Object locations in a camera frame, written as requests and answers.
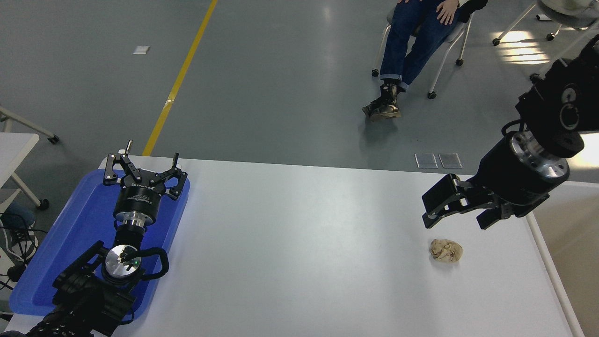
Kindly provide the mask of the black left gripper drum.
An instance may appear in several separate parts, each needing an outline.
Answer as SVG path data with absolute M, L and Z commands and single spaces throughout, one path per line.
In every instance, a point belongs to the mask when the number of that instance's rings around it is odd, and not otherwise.
M 126 214 L 143 214 L 147 220 L 156 220 L 159 205 L 165 194 L 165 183 L 151 186 L 148 182 L 137 183 L 133 179 L 121 179 L 120 193 L 114 207 L 114 218 L 124 220 Z

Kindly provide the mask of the person's left hand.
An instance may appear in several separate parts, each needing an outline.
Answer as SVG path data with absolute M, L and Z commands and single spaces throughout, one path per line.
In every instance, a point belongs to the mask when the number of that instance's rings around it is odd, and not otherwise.
M 437 19 L 442 25 L 451 25 L 459 6 L 458 0 L 443 0 L 436 8 Z

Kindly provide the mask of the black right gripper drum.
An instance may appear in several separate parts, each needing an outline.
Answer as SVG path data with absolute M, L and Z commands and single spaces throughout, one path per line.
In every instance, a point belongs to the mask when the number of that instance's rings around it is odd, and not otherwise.
M 525 216 L 548 199 L 550 179 L 524 156 L 524 136 L 505 136 L 482 159 L 473 182 L 490 190 L 499 219 Z

